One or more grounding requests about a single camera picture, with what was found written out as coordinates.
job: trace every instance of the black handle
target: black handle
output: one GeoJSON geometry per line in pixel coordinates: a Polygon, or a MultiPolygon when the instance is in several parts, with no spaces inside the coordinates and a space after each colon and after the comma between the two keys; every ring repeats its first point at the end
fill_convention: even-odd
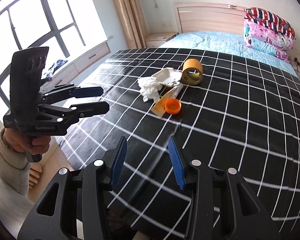
{"type": "MultiPolygon", "coordinates": [[[[32,140],[34,138],[36,138],[36,136],[29,136],[29,138],[30,138],[31,143],[32,143],[32,140]]],[[[32,155],[31,152],[26,151],[26,156],[27,156],[28,162],[30,162],[30,163],[38,163],[39,161],[42,160],[42,155],[41,154],[32,155]]]]}

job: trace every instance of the blue gripper pad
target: blue gripper pad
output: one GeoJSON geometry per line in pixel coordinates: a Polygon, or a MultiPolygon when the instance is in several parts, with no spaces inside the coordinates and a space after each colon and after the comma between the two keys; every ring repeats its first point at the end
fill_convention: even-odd
{"type": "Polygon", "coordinates": [[[168,150],[173,167],[174,176],[176,178],[177,184],[180,186],[181,190],[183,190],[186,186],[184,168],[182,166],[178,150],[172,137],[170,137],[168,141],[168,150]]]}
{"type": "Polygon", "coordinates": [[[103,95],[102,87],[76,88],[71,93],[71,96],[74,98],[100,97],[102,95],[103,95]]]}
{"type": "Polygon", "coordinates": [[[117,152],[117,154],[111,167],[111,179],[109,183],[112,189],[114,189],[114,187],[119,183],[123,162],[127,154],[127,139],[124,136],[120,138],[115,151],[117,152]]]}

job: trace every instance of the human hand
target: human hand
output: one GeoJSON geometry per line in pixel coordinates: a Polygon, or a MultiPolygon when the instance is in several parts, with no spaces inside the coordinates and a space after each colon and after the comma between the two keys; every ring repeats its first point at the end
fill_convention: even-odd
{"type": "Polygon", "coordinates": [[[40,136],[30,139],[29,136],[24,135],[15,128],[6,128],[2,136],[4,143],[11,147],[16,152],[31,152],[32,155],[44,154],[50,147],[50,136],[40,136]]]}

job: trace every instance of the masking tape roll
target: masking tape roll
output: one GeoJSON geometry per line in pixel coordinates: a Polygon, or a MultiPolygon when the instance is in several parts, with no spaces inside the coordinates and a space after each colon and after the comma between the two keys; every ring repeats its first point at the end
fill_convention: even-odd
{"type": "Polygon", "coordinates": [[[199,60],[190,58],[186,60],[182,68],[182,80],[192,86],[202,81],[202,64],[199,60]]]}

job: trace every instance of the window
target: window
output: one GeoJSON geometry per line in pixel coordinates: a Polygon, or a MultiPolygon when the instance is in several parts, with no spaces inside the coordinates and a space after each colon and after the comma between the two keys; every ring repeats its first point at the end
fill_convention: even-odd
{"type": "Polygon", "coordinates": [[[10,62],[14,52],[49,46],[46,67],[78,57],[106,40],[92,0],[1,0],[0,120],[9,107],[10,62]]]}

